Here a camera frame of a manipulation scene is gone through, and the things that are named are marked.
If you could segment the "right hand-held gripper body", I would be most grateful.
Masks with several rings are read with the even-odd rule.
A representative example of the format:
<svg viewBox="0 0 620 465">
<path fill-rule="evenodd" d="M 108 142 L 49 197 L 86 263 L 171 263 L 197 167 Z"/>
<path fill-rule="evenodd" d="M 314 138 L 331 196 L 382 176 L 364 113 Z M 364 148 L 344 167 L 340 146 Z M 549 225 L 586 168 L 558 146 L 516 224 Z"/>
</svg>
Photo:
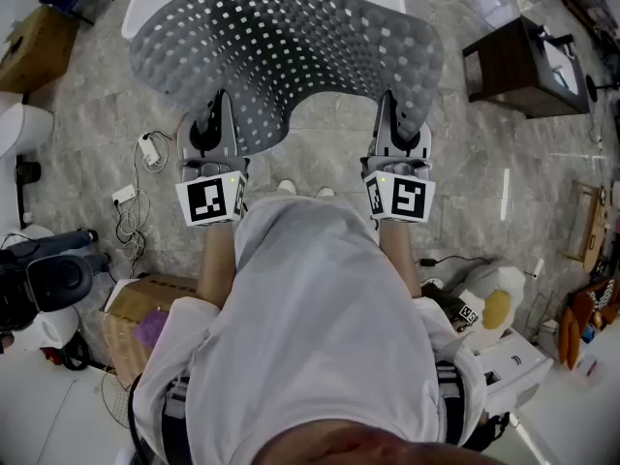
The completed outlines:
<svg viewBox="0 0 620 465">
<path fill-rule="evenodd" d="M 419 132 L 418 146 L 398 146 L 395 135 L 395 156 L 373 155 L 372 140 L 369 154 L 360 160 L 373 220 L 428 221 L 435 194 L 435 183 L 430 177 L 431 137 L 427 125 Z"/>
</svg>

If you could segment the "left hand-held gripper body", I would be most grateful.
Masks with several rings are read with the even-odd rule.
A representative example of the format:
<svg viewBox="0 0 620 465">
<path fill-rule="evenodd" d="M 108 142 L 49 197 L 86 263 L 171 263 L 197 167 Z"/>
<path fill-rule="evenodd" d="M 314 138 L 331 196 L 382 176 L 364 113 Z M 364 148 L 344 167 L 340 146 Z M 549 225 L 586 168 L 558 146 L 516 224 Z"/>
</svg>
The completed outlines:
<svg viewBox="0 0 620 465">
<path fill-rule="evenodd" d="M 175 190 L 186 225 L 236 222 L 247 211 L 244 197 L 250 160 L 235 152 L 229 137 L 223 137 L 214 151 L 201 153 L 190 141 L 194 126 L 195 120 L 187 114 L 176 133 L 181 181 Z"/>
</svg>

